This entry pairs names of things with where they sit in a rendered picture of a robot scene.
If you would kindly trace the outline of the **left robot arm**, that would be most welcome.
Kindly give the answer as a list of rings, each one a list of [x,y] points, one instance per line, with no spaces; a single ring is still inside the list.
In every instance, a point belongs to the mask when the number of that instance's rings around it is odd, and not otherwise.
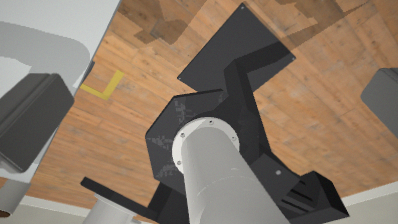
[[[98,200],[82,224],[141,224],[140,221],[133,219],[133,216],[137,216],[136,213],[97,193],[94,196]]]

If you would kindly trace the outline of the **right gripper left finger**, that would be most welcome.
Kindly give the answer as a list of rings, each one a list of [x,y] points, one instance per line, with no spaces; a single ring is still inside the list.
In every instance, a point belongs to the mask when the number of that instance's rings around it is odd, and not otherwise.
[[[57,73],[30,73],[0,98],[0,168],[25,173],[74,97]]]

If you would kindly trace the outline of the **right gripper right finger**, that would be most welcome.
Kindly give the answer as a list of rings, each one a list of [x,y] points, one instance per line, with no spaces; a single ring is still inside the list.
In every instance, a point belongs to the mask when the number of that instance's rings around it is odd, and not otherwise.
[[[398,68],[380,68],[360,98],[398,139]]]

